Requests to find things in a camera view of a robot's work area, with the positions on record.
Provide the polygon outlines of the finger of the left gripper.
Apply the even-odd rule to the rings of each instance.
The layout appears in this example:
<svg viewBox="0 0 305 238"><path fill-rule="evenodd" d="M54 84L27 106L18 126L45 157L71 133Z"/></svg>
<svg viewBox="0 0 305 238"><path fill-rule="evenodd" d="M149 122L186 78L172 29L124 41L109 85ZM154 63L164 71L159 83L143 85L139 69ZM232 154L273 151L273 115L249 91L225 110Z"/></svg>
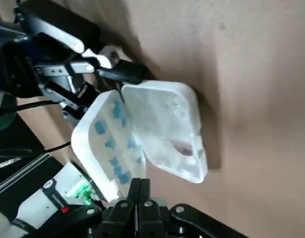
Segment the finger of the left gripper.
<svg viewBox="0 0 305 238"><path fill-rule="evenodd" d="M62 62L41 62L34 66L44 77L95 74L103 78L140 83L148 69L145 65L120 59L114 46L104 46L98 53L87 49L81 55L74 54Z"/></svg>
<svg viewBox="0 0 305 238"><path fill-rule="evenodd" d="M44 87L44 95L55 103L64 104L62 117L71 124L78 124L99 93L89 83L84 83L77 93L72 93L56 83L48 83Z"/></svg>

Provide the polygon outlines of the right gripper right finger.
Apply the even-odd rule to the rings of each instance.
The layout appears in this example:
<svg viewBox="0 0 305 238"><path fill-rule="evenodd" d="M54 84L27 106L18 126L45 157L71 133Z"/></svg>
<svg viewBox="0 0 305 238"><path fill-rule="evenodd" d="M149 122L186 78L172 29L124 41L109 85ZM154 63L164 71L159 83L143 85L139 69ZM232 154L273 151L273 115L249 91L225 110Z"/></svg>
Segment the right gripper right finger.
<svg viewBox="0 0 305 238"><path fill-rule="evenodd" d="M184 203L168 208L150 196L150 180L140 180L141 238L243 238L244 234Z"/></svg>

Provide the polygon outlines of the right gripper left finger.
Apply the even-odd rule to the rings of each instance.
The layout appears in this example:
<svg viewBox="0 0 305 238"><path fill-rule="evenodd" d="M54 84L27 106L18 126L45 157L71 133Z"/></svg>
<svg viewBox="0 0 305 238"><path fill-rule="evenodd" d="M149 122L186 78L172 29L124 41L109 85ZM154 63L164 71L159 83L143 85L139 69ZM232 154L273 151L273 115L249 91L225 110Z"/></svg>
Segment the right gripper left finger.
<svg viewBox="0 0 305 238"><path fill-rule="evenodd" d="M126 198L102 210L92 204L74 209L59 220L58 238L123 238L134 237L135 201L140 189L140 178L131 180Z"/></svg>

